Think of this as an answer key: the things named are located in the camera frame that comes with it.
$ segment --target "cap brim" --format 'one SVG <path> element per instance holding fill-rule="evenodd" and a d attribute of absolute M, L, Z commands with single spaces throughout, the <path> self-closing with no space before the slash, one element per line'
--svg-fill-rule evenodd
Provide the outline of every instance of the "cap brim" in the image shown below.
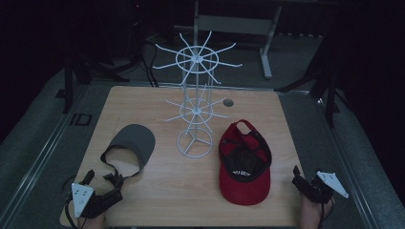
<path fill-rule="evenodd" d="M 226 200 L 238 205 L 254 205 L 262 202 L 270 191 L 270 170 L 265 170 L 250 182 L 239 182 L 229 176 L 224 163 L 220 167 L 220 189 Z"/>
<path fill-rule="evenodd" d="M 138 157 L 139 169 L 141 170 L 155 149 L 155 141 L 155 136 L 148 128 L 131 124 L 117 133 L 108 148 L 121 146 L 132 150 Z"/>

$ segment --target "wire hat rack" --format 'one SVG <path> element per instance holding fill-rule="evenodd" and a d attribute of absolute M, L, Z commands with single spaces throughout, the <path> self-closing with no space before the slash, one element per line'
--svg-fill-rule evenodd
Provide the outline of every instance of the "wire hat rack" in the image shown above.
<path fill-rule="evenodd" d="M 188 123 L 187 128 L 182 131 L 177 140 L 177 146 L 179 151 L 188 157 L 199 158 L 206 156 L 212 149 L 213 141 L 212 136 L 214 132 L 208 125 L 208 121 L 212 116 L 224 117 L 229 116 L 215 114 L 213 106 L 220 102 L 223 102 L 225 98 L 212 102 L 212 90 L 214 82 L 221 84 L 215 76 L 214 70 L 219 65 L 224 65 L 228 67 L 241 67 L 242 64 L 233 65 L 220 61 L 218 53 L 224 52 L 232 49 L 236 43 L 224 48 L 219 51 L 214 51 L 208 47 L 206 44 L 211 37 L 212 31 L 209 33 L 208 37 L 202 46 L 194 45 L 190 46 L 184 40 L 180 33 L 180 38 L 185 44 L 185 48 L 179 51 L 173 51 L 156 45 L 160 50 L 166 52 L 172 52 L 176 55 L 175 63 L 164 65 L 164 66 L 153 66 L 154 69 L 165 69 L 173 66 L 178 66 L 182 72 L 182 82 L 180 87 L 183 91 L 183 102 L 182 104 L 175 103 L 165 99 L 166 102 L 173 104 L 180 108 L 180 114 L 178 116 L 166 119 L 166 121 L 171 121 L 177 118 L 182 118 L 186 123 Z M 203 86 L 200 85 L 200 75 L 207 75 L 207 83 Z M 187 87 L 187 78 L 190 76 L 195 76 L 195 87 Z M 199 144 L 198 149 L 203 149 L 202 152 L 192 152 L 193 146 Z"/>

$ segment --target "wooden table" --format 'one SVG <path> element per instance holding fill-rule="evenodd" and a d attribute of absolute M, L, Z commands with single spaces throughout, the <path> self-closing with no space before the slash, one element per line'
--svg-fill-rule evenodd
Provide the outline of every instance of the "wooden table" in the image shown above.
<path fill-rule="evenodd" d="M 112 189 L 102 176 L 113 173 L 100 155 L 111 139 L 128 124 L 149 128 L 156 138 L 155 150 L 143 171 L 127 179 L 122 187 L 124 200 L 111 207 L 107 226 L 296 226 L 300 197 L 291 184 L 294 165 L 301 169 L 278 95 L 274 92 L 214 90 L 213 101 L 232 99 L 213 106 L 208 125 L 215 133 L 214 146 L 202 158 L 184 156 L 177 148 L 179 134 L 187 128 L 180 114 L 179 88 L 114 87 L 96 125 L 76 182 L 94 169 L 92 181 L 98 194 Z M 250 121 L 266 139 L 272 155 L 271 189 L 260 204 L 239 206 L 226 201 L 219 188 L 218 144 L 231 122 Z M 69 225 L 64 213 L 60 222 Z"/>

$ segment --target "hand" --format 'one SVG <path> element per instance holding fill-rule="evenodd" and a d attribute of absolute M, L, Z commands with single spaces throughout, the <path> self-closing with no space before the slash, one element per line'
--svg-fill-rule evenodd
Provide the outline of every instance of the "hand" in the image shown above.
<path fill-rule="evenodd" d="M 316 229 L 320 225 L 320 222 L 325 219 L 331 212 L 333 207 L 333 198 L 324 205 L 325 212 L 322 217 L 322 205 L 321 203 L 315 203 L 310 201 L 305 195 L 301 194 L 301 229 Z"/>
<path fill-rule="evenodd" d="M 107 215 L 107 211 L 101 213 L 97 217 L 93 219 L 88 218 L 79 218 L 77 219 L 77 228 L 78 229 L 103 229 L 104 228 L 104 221 L 105 216 Z"/>

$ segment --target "table leg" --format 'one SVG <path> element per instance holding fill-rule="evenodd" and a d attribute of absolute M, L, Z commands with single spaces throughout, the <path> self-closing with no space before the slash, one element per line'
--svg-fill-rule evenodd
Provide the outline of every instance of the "table leg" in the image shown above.
<path fill-rule="evenodd" d="M 194 43 L 193 46 L 198 46 L 199 40 L 199 0 L 194 1 Z"/>
<path fill-rule="evenodd" d="M 273 36 L 274 36 L 274 32 L 275 32 L 276 27 L 277 27 L 278 19 L 280 17 L 280 13 L 281 13 L 281 8 L 282 7 L 277 8 L 277 10 L 276 10 L 276 12 L 274 14 L 273 20 L 271 21 L 271 24 L 270 24 L 269 32 L 267 34 L 266 44 L 265 44 L 264 47 L 262 47 L 260 49 L 260 58 L 262 60 L 263 72 L 265 74 L 266 79 L 272 78 L 270 64 L 268 63 L 267 53 L 268 53 L 268 49 L 269 49 L 270 44 L 271 44 L 271 40 L 273 39 Z"/>

